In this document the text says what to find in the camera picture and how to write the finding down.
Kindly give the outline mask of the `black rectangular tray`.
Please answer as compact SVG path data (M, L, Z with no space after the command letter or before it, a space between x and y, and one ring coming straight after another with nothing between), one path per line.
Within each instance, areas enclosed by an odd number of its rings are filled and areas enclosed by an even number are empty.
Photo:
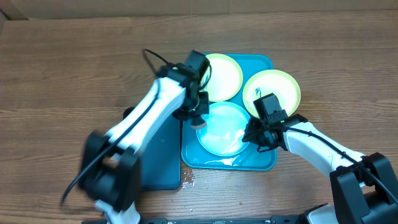
M123 155L119 168L133 168L132 186L141 191L175 190L181 184L180 121L169 116L149 141L141 157Z

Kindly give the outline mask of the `light blue plate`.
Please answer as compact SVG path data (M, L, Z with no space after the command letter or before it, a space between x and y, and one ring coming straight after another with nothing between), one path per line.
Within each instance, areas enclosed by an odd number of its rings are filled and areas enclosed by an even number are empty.
M250 116L241 106L228 101L213 103L203 119L206 126L196 130L196 134L200 144L211 154L229 157L248 147L243 136Z

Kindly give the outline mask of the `yellow-green plate top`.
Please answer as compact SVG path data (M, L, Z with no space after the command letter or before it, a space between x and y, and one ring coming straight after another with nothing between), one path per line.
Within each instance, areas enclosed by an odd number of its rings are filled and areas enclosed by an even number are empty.
M232 57L225 54L208 54L210 68L201 80L202 91L208 93L209 101L227 101L234 97L242 87L243 71Z

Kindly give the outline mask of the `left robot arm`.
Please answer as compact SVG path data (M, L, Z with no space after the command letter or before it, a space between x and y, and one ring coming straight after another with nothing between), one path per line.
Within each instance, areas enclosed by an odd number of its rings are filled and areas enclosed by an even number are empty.
M207 82L199 72L165 69L141 102L105 135L91 133L80 173L73 181L95 201L105 223L140 223L135 202L139 196L140 158L166 119L174 116L204 127L208 112Z

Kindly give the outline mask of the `yellow-green plate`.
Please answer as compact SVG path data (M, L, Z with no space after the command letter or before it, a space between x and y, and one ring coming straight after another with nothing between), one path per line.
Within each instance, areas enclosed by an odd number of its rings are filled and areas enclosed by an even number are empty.
M227 101L234 97L242 87L243 71L232 57L225 54L208 54L210 68L201 80L202 91L208 93L209 101Z
M288 116L292 115L300 104L300 87L291 75L281 70L263 70L254 74L243 88L245 108L252 116L258 118L254 101L271 93L275 94Z

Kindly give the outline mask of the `green scrubbing sponge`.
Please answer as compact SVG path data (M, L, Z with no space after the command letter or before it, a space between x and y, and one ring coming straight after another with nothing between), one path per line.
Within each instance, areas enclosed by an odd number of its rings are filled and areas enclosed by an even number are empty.
M192 129L202 129L204 127L206 127L207 123L206 121L202 120L202 119L193 119L191 121L191 128Z

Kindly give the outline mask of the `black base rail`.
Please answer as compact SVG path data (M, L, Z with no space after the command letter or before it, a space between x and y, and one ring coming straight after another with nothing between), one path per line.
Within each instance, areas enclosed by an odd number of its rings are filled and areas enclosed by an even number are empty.
M139 224L309 224L304 214L274 215L270 218L232 218L232 219L143 219Z

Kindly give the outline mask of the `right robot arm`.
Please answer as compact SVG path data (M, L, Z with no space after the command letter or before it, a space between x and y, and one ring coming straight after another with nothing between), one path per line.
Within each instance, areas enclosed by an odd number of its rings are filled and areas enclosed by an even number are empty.
M256 144L258 152L281 147L329 179L333 204L307 210L297 223L397 223L397 177L386 156L348 149L299 114L251 118L243 141Z

